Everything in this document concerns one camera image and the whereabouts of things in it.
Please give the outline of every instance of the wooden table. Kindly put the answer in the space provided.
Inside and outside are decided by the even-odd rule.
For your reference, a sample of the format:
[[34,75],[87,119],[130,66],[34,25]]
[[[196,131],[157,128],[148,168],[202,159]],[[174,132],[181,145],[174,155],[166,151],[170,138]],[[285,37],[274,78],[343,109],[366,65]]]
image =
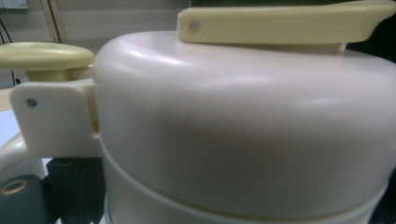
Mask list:
[[0,90],[0,111],[11,109],[11,103],[9,102],[9,93],[12,88]]

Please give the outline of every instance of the electrical outlet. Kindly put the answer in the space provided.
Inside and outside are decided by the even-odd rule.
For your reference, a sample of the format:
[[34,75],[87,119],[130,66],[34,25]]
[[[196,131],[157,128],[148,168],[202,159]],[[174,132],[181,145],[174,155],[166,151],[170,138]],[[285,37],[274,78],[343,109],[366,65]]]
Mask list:
[[27,9],[26,0],[2,0],[5,9]]

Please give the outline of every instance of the yellow plastic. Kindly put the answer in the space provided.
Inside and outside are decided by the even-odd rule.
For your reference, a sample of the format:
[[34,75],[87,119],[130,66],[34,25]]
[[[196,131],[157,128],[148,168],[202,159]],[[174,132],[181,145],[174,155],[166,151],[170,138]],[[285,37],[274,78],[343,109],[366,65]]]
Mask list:
[[177,29],[193,43],[340,44],[369,38],[395,11],[391,0],[313,7],[191,7],[180,13]]
[[66,81],[67,70],[93,63],[91,51],[55,43],[12,43],[0,46],[0,68],[24,70],[33,81]]

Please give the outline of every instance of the coffee pot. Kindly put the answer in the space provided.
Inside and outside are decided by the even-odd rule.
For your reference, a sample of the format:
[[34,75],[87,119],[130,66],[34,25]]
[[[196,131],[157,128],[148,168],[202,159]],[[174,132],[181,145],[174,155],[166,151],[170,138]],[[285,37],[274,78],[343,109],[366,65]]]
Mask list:
[[0,67],[21,134],[0,169],[100,157],[106,222],[362,224],[396,162],[396,64],[345,49],[389,0],[191,7],[176,32],[120,36],[96,57],[14,43]]

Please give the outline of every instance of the wall socket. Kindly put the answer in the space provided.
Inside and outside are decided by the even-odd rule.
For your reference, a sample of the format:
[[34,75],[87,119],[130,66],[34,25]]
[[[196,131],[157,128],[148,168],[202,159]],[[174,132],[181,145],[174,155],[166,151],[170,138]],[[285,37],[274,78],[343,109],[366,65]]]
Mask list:
[[0,8],[3,9],[27,9],[26,0],[0,0]]

